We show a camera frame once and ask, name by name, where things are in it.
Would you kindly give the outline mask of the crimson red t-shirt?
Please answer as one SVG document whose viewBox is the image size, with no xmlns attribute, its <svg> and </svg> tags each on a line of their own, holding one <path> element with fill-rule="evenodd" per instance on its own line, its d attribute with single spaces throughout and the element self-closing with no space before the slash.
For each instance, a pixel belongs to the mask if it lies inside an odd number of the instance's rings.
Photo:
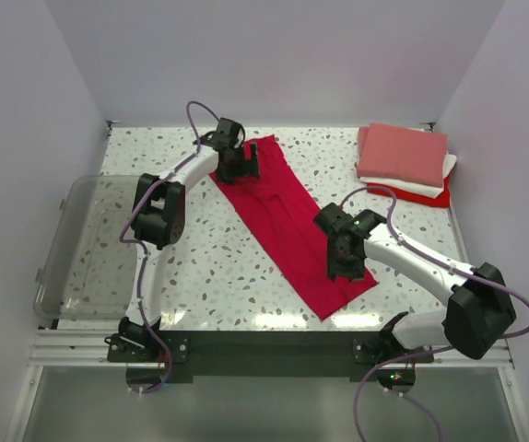
<svg viewBox="0 0 529 442">
<path fill-rule="evenodd" d="M 232 183 L 210 178 L 305 304 L 325 320 L 378 282 L 369 270 L 361 280 L 331 281 L 326 274 L 326 237 L 313 223 L 320 208 L 300 183 L 273 135 L 252 139 L 260 176 Z"/>
</svg>

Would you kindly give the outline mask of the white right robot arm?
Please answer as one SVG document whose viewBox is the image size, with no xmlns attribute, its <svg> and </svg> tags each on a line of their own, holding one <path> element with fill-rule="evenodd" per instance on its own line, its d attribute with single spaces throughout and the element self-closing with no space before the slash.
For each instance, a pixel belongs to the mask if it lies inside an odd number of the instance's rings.
<svg viewBox="0 0 529 442">
<path fill-rule="evenodd" d="M 327 239 L 327 276 L 349 281 L 363 276 L 365 261 L 381 262 L 433 295 L 442 312 L 401 312 L 380 332 L 382 355 L 402 361 L 414 350 L 444 345 L 480 359 L 516 319 L 501 272 L 447 258 L 396 230 L 365 209 L 349 215 L 328 204 L 313 219 Z"/>
</svg>

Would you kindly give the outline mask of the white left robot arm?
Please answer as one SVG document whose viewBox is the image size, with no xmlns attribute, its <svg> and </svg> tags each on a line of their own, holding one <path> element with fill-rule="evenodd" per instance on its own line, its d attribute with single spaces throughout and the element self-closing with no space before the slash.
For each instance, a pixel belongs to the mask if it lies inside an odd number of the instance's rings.
<svg viewBox="0 0 529 442">
<path fill-rule="evenodd" d="M 221 118 L 215 130 L 194 141 L 196 149 L 190 156 L 159 175 L 146 173 L 138 179 L 132 213 L 120 234 L 121 242 L 136 245 L 137 261 L 135 288 L 119 333 L 140 361 L 159 354 L 159 290 L 168 247 L 178 242 L 184 231 L 186 195 L 210 174 L 227 184 L 259 177 L 257 147 L 244 142 L 244 127 Z"/>
</svg>

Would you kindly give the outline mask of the folded pink t-shirt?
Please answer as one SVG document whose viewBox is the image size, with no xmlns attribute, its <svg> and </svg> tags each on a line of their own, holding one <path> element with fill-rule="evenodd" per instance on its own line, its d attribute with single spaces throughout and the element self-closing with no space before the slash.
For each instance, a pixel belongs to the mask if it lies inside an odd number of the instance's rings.
<svg viewBox="0 0 529 442">
<path fill-rule="evenodd" d="M 446 134 L 373 122 L 359 129 L 357 173 L 440 186 L 447 155 Z"/>
</svg>

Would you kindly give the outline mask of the folded red t-shirt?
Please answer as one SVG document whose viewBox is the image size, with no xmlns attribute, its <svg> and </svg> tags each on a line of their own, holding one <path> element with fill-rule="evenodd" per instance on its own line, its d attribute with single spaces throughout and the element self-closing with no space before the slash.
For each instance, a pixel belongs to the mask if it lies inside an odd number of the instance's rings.
<svg viewBox="0 0 529 442">
<path fill-rule="evenodd" d="M 428 196 L 421 195 L 420 193 L 407 192 L 405 190 L 397 189 L 390 186 L 383 186 L 383 190 L 371 189 L 368 190 L 368 193 L 380 196 L 390 196 L 390 193 L 386 191 L 386 189 L 389 189 L 398 200 L 404 200 L 415 204 L 422 204 L 429 207 L 447 209 L 451 206 L 451 194 L 449 190 L 450 178 L 445 178 L 443 184 L 443 191 L 435 198 L 430 198 Z"/>
</svg>

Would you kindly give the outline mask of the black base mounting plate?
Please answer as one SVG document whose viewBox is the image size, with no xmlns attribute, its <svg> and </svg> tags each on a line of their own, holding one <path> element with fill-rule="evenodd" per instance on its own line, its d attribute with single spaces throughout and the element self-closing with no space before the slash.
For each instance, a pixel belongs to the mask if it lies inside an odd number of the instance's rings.
<svg viewBox="0 0 529 442">
<path fill-rule="evenodd" d="M 385 331 L 160 331 L 166 354 L 107 336 L 107 360 L 126 364 L 130 386 L 191 383 L 198 377 L 348 378 L 359 381 L 375 365 L 406 355 Z"/>
</svg>

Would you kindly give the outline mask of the clear plastic bin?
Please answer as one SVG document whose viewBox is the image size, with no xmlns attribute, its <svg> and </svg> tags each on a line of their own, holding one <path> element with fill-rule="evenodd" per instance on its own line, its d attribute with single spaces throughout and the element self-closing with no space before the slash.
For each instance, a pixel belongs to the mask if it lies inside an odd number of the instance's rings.
<svg viewBox="0 0 529 442">
<path fill-rule="evenodd" d="M 137 176 L 74 182 L 47 262 L 35 312 L 44 319 L 119 320 L 135 288 L 136 245 L 120 241 L 134 206 Z"/>
</svg>

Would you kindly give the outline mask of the aluminium extrusion rail frame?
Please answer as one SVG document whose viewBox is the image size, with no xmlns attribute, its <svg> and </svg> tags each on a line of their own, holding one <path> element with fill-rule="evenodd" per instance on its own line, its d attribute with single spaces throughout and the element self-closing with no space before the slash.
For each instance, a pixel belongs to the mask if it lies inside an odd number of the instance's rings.
<svg viewBox="0 0 529 442">
<path fill-rule="evenodd" d="M 11 441 L 529 440 L 517 293 L 354 130 L 120 129 L 35 300 Z"/>
</svg>

